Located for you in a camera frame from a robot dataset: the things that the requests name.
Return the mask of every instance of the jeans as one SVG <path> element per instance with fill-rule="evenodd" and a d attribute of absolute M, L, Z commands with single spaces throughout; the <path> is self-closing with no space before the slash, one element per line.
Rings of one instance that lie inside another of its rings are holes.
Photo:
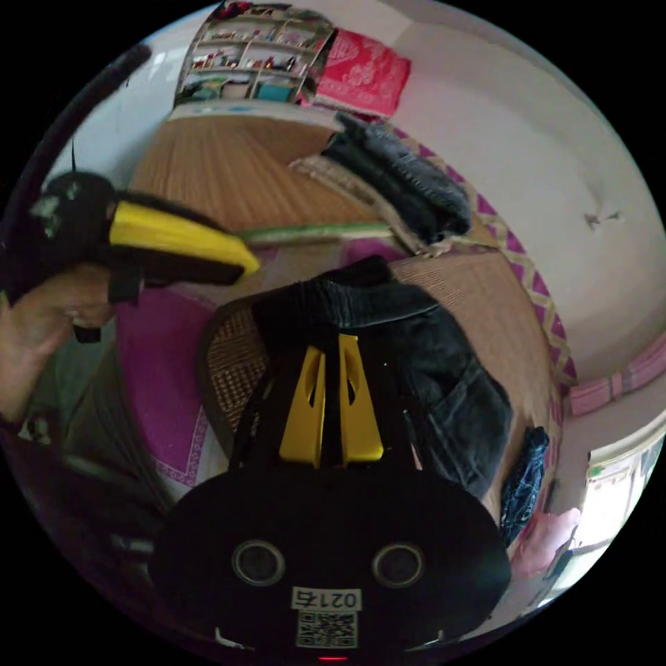
<path fill-rule="evenodd" d="M 479 363 L 453 315 L 426 291 L 393 279 L 370 257 L 294 284 L 253 305 L 269 355 L 354 334 L 383 350 L 395 391 L 413 400 L 423 468 L 481 499 L 509 440 L 509 397 Z"/>
<path fill-rule="evenodd" d="M 507 547 L 527 525 L 539 497 L 549 439 L 542 427 L 528 428 L 520 458 L 502 489 L 499 532 Z"/>
<path fill-rule="evenodd" d="M 381 126 L 338 118 L 345 131 L 331 138 L 323 155 L 375 188 L 424 243 L 470 230 L 470 202 L 458 183 Z"/>

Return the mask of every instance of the bamboo mat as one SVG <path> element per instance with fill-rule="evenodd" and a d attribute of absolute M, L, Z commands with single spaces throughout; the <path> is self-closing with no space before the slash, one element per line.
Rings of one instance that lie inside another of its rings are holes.
<path fill-rule="evenodd" d="M 500 252 L 407 259 L 394 264 L 393 272 L 401 282 L 426 289 L 455 316 L 482 365 L 509 394 L 511 437 L 484 498 L 499 524 L 502 486 L 522 449 L 525 428 L 549 431 L 552 366 L 543 329 Z"/>
<path fill-rule="evenodd" d="M 364 206 L 294 173 L 320 153 L 331 130 L 266 117 L 172 120 L 157 131 L 131 189 L 165 197 L 244 234 L 293 227 L 385 225 Z"/>

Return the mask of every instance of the person's arm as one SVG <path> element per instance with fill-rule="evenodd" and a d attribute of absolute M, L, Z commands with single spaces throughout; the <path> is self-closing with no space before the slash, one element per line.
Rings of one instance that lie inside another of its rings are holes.
<path fill-rule="evenodd" d="M 22 355 L 2 332 L 0 323 L 0 414 L 9 425 L 18 426 L 49 359 Z"/>
<path fill-rule="evenodd" d="M 18 426 L 51 355 L 74 323 L 97 328 L 112 316 L 108 272 L 82 265 L 62 273 L 9 307 L 0 302 L 0 414 Z"/>

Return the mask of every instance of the pink curtain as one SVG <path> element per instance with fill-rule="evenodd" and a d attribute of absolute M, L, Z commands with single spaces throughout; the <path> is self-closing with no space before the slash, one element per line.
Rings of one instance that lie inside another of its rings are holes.
<path fill-rule="evenodd" d="M 640 389 L 663 372 L 666 372 L 666 333 L 621 372 L 572 388 L 571 412 L 573 416 L 590 413 L 618 400 L 621 395 Z"/>

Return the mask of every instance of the sticker label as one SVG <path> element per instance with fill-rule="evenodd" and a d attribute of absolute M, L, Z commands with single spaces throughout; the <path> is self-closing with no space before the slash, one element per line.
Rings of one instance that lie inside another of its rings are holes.
<path fill-rule="evenodd" d="M 293 588 L 291 607 L 295 611 L 358 613 L 363 610 L 360 590 L 316 590 Z"/>
<path fill-rule="evenodd" d="M 354 649 L 359 645 L 358 613 L 298 614 L 296 647 Z"/>

